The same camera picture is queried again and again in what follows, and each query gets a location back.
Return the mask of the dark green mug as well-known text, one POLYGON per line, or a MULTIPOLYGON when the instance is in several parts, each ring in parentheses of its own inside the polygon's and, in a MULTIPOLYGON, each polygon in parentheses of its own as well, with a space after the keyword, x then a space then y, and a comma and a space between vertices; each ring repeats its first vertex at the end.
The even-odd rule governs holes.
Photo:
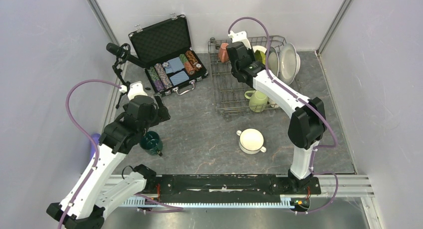
POLYGON ((149 155, 163 156, 163 142, 158 133, 148 131, 140 141, 140 147, 149 155))

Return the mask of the orange mug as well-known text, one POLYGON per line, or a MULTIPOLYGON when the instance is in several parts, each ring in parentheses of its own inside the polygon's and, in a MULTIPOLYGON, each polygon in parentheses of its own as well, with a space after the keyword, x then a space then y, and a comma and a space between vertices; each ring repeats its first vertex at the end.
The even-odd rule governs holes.
POLYGON ((225 62, 229 61, 229 56, 228 56, 228 52, 227 52, 227 46, 228 45, 229 45, 228 43, 224 42, 219 47, 218 58, 219 58, 221 63, 225 63, 225 62))

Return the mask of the white two-handled soup cup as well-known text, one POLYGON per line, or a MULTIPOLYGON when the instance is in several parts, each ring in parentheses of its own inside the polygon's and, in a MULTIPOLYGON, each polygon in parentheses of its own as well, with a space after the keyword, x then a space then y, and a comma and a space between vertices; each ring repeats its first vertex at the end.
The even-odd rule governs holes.
POLYGON ((266 153, 264 137, 258 130, 252 128, 237 130, 236 134, 239 137, 238 145, 244 153, 249 155, 266 153))

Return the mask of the light green mug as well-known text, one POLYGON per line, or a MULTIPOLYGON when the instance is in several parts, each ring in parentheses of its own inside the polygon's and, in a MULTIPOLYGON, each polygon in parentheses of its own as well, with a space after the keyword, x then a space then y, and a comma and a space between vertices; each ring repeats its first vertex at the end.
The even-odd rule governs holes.
POLYGON ((265 110, 268 103, 268 96, 257 90, 248 90, 244 93, 249 100, 248 106, 251 111, 259 113, 265 110))

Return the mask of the small white cup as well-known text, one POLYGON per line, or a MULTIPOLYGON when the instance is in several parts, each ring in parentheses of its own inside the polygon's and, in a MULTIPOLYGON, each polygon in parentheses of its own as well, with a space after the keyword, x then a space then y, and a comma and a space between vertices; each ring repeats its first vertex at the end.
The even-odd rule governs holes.
POLYGON ((269 97, 268 97, 268 105, 272 108, 279 108, 279 105, 269 97))

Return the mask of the green scalloped plate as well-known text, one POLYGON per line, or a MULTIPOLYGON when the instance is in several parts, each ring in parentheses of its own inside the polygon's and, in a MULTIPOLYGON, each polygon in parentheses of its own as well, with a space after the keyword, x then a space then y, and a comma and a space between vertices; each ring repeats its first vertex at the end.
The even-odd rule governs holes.
POLYGON ((254 52, 254 57, 256 61, 261 62, 262 64, 265 64, 266 62, 266 53, 260 50, 257 50, 254 52))

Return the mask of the white scalloped bowl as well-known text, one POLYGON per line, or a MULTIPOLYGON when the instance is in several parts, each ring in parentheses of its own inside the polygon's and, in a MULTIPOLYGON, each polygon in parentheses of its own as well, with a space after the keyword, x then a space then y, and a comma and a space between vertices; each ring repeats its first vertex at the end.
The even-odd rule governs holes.
POLYGON ((266 51, 267 51, 267 49, 266 49, 264 46, 261 46, 261 45, 254 45, 254 46, 252 47, 252 49, 253 49, 253 52, 254 52, 254 53, 256 53, 257 51, 259 51, 259 52, 261 52, 261 53, 266 54, 266 51))

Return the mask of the teal rimmed patterned plate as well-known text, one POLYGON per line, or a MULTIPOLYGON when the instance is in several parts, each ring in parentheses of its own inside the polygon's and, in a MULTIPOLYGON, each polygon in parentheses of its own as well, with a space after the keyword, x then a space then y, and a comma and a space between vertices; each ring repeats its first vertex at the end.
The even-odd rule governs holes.
POLYGON ((268 50, 269 57, 267 60, 267 65, 269 70, 276 76, 279 76, 279 57, 276 49, 274 47, 270 47, 268 50))

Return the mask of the white plain plate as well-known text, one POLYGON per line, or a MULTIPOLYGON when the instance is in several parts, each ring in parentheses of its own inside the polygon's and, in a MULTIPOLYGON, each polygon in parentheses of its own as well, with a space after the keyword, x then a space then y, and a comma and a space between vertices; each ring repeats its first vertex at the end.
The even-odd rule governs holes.
POLYGON ((278 78, 290 85, 299 72, 300 57, 292 43, 283 46, 279 53, 279 76, 278 78))

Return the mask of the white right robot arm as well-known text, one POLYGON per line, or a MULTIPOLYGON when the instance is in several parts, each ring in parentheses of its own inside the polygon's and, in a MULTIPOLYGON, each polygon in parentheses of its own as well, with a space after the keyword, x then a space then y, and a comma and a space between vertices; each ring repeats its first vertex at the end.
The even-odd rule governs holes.
POLYGON ((294 145, 294 156, 288 171, 288 187, 294 193, 303 192, 312 178, 312 150, 327 129, 323 101, 318 97, 309 99, 291 89, 256 61, 252 49, 242 42, 230 43, 226 50, 237 81, 270 97, 289 116, 288 137, 294 145))

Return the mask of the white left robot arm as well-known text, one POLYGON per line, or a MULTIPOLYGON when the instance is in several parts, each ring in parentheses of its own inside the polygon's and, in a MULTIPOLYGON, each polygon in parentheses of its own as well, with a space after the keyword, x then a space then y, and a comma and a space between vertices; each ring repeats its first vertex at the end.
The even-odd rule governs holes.
POLYGON ((150 193, 156 188, 156 172, 140 164, 124 181, 101 192, 115 168, 148 129, 170 119, 158 94, 135 96, 123 108, 124 112, 104 128, 91 162, 71 192, 61 202, 48 206, 46 212, 59 222, 58 228, 99 229, 133 194, 150 193))

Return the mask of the black poker chip case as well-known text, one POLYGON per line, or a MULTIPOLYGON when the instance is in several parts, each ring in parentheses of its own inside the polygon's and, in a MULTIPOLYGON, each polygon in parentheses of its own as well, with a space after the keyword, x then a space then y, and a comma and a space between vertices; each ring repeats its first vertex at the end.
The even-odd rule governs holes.
POLYGON ((193 51, 189 26, 184 14, 140 28, 128 38, 154 93, 179 95, 194 89, 209 72, 193 51))

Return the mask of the purple cylinder object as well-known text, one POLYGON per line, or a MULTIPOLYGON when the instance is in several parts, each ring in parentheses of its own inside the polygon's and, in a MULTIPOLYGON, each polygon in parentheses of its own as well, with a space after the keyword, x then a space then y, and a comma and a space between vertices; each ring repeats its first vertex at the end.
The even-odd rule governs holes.
MULTIPOLYGON (((94 140, 95 145, 98 145, 100 136, 101 135, 99 133, 94 133, 94 134, 91 135, 91 138, 94 140)), ((90 157, 94 156, 95 148, 96 147, 92 143, 90 143, 90 157)))

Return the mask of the black microphone on tripod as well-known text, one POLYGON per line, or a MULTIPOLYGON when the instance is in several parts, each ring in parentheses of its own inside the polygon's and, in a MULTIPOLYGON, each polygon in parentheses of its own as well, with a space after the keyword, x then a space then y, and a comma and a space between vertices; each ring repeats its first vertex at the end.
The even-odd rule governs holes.
POLYGON ((141 68, 146 68, 146 63, 141 61, 139 58, 133 56, 131 54, 131 46, 128 43, 124 43, 120 46, 110 42, 106 45, 106 50, 111 53, 112 55, 116 56, 116 61, 112 65, 112 69, 114 73, 116 74, 117 78, 122 83, 121 89, 120 89, 120 96, 118 99, 118 102, 115 106, 116 109, 120 107, 120 101, 124 95, 127 95, 129 92, 130 82, 125 81, 123 78, 123 65, 125 65, 127 62, 130 62, 134 65, 137 65, 141 68))

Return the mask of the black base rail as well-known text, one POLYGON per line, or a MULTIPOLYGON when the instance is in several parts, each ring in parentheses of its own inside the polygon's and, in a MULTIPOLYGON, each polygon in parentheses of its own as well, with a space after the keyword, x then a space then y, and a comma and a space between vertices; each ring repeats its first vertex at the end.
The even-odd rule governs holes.
POLYGON ((156 194, 162 203, 276 203, 281 195, 298 197, 322 193, 317 177, 298 182, 276 174, 159 175, 147 181, 143 194, 156 194))

